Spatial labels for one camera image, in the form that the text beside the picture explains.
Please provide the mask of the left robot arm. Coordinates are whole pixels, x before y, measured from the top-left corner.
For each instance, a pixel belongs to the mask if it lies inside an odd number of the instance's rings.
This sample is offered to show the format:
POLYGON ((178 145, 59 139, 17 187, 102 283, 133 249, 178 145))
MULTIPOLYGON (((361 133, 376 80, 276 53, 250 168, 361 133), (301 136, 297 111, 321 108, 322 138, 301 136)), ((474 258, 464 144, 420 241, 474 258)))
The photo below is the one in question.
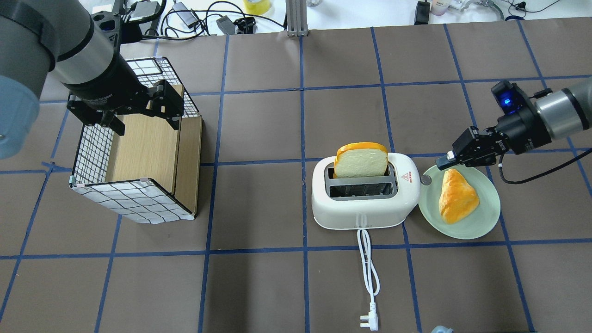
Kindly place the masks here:
POLYGON ((178 130, 183 97, 169 82, 144 86, 120 55, 142 40, 144 19, 130 20, 124 2, 89 13, 77 0, 3 0, 1 17, 1 158, 19 153, 39 114, 47 74, 70 92, 67 108, 85 126, 125 133, 120 115, 167 120, 178 130))

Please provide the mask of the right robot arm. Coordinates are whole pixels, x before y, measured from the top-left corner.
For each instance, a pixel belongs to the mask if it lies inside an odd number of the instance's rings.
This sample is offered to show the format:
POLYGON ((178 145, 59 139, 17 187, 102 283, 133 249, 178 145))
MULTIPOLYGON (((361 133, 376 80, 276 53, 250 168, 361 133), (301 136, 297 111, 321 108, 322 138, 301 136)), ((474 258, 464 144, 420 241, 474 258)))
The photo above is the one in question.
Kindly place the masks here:
POLYGON ((523 154, 591 127, 591 80, 556 92, 538 92, 530 98, 516 83, 503 80, 491 89, 503 111, 494 127, 471 126, 436 160, 444 170, 494 165, 497 156, 512 151, 523 154))

